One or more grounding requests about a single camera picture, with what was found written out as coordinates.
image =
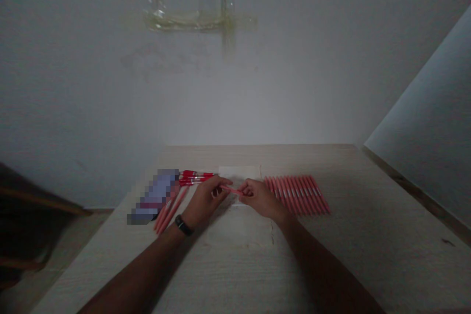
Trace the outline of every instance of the floor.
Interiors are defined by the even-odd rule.
[[[63,231],[46,267],[38,272],[25,272],[16,286],[0,295],[0,312],[29,313],[108,219],[109,214],[94,213],[73,220]]]

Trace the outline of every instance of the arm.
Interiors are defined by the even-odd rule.
[[[214,176],[200,184],[182,213],[182,220],[194,230],[213,214],[229,194],[218,188],[232,181]],[[185,234],[173,223],[137,258],[111,279],[79,313],[142,313],[165,271],[170,256]]]
[[[283,232],[311,294],[327,313],[384,313],[360,282],[315,239],[262,182],[247,179],[239,199]]]

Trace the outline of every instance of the person's right hand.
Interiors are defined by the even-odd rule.
[[[246,179],[239,187],[239,191],[244,194],[239,196],[239,200],[264,217],[276,220],[288,213],[288,210],[263,182]]]

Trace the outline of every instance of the forearm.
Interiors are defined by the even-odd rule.
[[[170,255],[185,239],[175,223],[103,287],[79,313],[141,313]]]
[[[274,219],[317,303],[330,313],[384,313],[348,269],[289,213]]]

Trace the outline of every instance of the white paper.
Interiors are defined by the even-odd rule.
[[[260,165],[220,166],[219,175],[234,182],[237,189],[245,179],[261,180]],[[238,196],[230,194],[216,210],[212,224],[205,234],[205,243],[215,249],[231,248],[246,254],[247,248],[272,247],[272,225],[251,207],[242,204]]]

